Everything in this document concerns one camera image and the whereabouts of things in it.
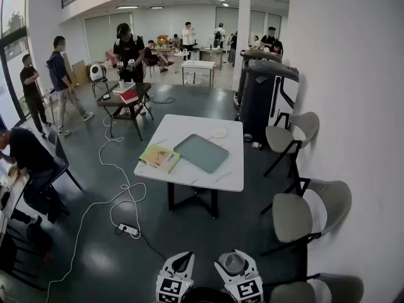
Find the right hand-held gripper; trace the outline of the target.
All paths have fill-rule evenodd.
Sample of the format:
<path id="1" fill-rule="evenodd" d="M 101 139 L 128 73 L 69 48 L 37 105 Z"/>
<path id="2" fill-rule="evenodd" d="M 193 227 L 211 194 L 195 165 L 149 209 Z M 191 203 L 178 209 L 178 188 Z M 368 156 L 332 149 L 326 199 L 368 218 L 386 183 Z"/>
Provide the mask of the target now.
<path id="1" fill-rule="evenodd" d="M 254 303 L 263 302 L 263 281 L 256 272 L 256 262 L 248 254 L 234 249 L 238 264 L 239 274 L 229 271 L 227 267 L 219 261 L 214 262 L 214 266 L 221 276 L 225 289 L 234 302 Z"/>

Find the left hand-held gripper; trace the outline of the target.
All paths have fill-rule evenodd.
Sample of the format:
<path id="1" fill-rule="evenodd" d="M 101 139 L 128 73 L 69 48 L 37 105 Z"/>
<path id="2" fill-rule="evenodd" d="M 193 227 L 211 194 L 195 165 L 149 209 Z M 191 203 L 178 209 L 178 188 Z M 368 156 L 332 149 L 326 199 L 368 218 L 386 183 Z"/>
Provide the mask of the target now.
<path id="1" fill-rule="evenodd" d="M 181 303 L 190 293 L 194 281 L 191 278 L 194 267 L 194 253 L 181 252 L 168 258 L 157 276 L 156 301 Z"/>

